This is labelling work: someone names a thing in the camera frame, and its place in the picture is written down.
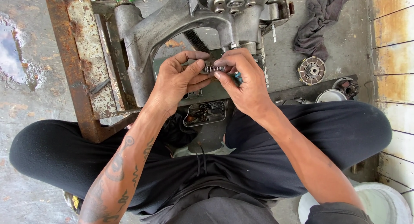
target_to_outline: forearm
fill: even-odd
[[[119,223],[166,118],[164,113],[144,107],[115,155],[90,187],[81,209],[80,223]]]
[[[256,120],[279,144],[306,189],[319,203],[345,202],[364,207],[341,170],[300,133],[274,106],[266,118]]]

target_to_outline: white bucket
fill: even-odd
[[[410,207],[395,189],[374,182],[358,183],[354,189],[374,224],[412,224]],[[301,197],[298,212],[302,224],[308,220],[309,209],[318,204],[310,193]]]

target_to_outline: hand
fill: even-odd
[[[199,74],[204,68],[203,60],[209,56],[205,52],[183,51],[165,60],[159,67],[157,81],[145,106],[163,111],[166,117],[172,116],[184,94],[210,84],[207,74]],[[197,61],[181,66],[188,59]]]
[[[226,71],[233,72],[236,69],[241,73],[243,83],[239,87],[228,74],[221,71],[214,73],[241,112],[257,121],[267,110],[274,108],[267,93],[265,74],[247,49],[227,51],[221,59],[214,62],[214,65],[225,66]]]

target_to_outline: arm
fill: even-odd
[[[163,62],[148,102],[86,194],[79,223],[119,223],[164,122],[175,113],[186,92],[203,88],[211,81],[206,74],[199,74],[204,67],[203,60],[186,68],[181,64],[189,58],[208,57],[207,53],[186,51]]]
[[[299,179],[320,203],[345,202],[364,209],[349,180],[312,142],[302,135],[273,104],[267,93],[264,73],[246,49],[226,52],[215,66],[234,66],[244,83],[237,87],[231,78],[215,72],[236,107],[264,127],[288,157]]]

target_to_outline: puddle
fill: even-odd
[[[45,80],[44,67],[22,57],[21,48],[27,39],[27,34],[0,16],[0,70],[15,83],[26,84],[34,91]]]

